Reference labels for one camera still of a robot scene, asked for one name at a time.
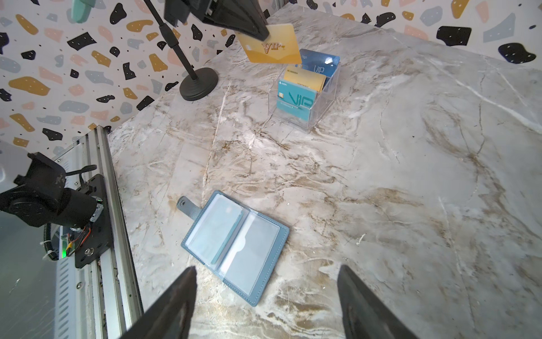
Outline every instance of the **yellow card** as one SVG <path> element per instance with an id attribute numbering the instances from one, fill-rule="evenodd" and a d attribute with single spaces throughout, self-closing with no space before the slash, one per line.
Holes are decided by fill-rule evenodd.
<path id="1" fill-rule="evenodd" d="M 290 65 L 286 68 L 284 80 L 321 92 L 326 81 L 326 76 Z"/>
<path id="2" fill-rule="evenodd" d="M 239 33 L 237 38 L 247 53 L 248 60 L 255 63 L 301 63 L 298 41 L 291 23 L 267 25 L 269 36 L 260 41 Z"/>

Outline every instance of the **black stand base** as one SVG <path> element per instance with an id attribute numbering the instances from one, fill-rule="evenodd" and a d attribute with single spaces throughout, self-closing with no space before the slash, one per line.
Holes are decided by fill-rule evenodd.
<path id="1" fill-rule="evenodd" d="M 198 79 L 192 80 L 188 75 L 180 83 L 179 92 L 183 96 L 184 100 L 194 101 L 199 100 L 211 93 L 215 89 L 218 83 L 218 74 L 209 67 L 204 67 L 195 70 Z"/>

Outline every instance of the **gold vip card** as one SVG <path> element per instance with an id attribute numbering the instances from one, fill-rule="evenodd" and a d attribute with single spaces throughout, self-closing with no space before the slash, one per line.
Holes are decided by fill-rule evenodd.
<path id="1" fill-rule="evenodd" d="M 301 63 L 298 41 L 291 23 L 267 25 L 269 36 L 260 41 L 245 34 L 238 34 L 239 42 L 254 63 Z"/>

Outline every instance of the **black pole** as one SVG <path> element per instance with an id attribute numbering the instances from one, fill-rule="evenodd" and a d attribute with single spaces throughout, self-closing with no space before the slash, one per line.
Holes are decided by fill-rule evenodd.
<path id="1" fill-rule="evenodd" d="M 152 16 L 154 16 L 154 19 L 156 19 L 156 22 L 158 23 L 158 26 L 160 27 L 160 33 L 162 33 L 162 37 L 166 41 L 167 45 L 173 49 L 175 54 L 177 54 L 177 57 L 183 64 L 184 68 L 186 68 L 186 71 L 192 78 L 192 80 L 197 80 L 198 76 L 196 72 L 194 72 L 194 69 L 192 68 L 192 65 L 184 55 L 183 51 L 179 47 L 179 41 L 175 37 L 175 34 L 173 34 L 173 31 L 169 26 L 162 20 L 160 17 L 160 14 L 156 11 L 156 8 L 154 8 L 154 5 L 151 3 L 151 0 L 143 0 L 145 1 L 145 4 L 149 8 L 149 10 L 152 13 Z"/>

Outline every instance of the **metal vent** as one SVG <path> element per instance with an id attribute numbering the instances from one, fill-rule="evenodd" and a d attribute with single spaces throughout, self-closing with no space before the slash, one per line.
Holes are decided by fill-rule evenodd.
<path id="1" fill-rule="evenodd" d="M 56 264 L 55 339 L 75 339 L 75 257 Z"/>

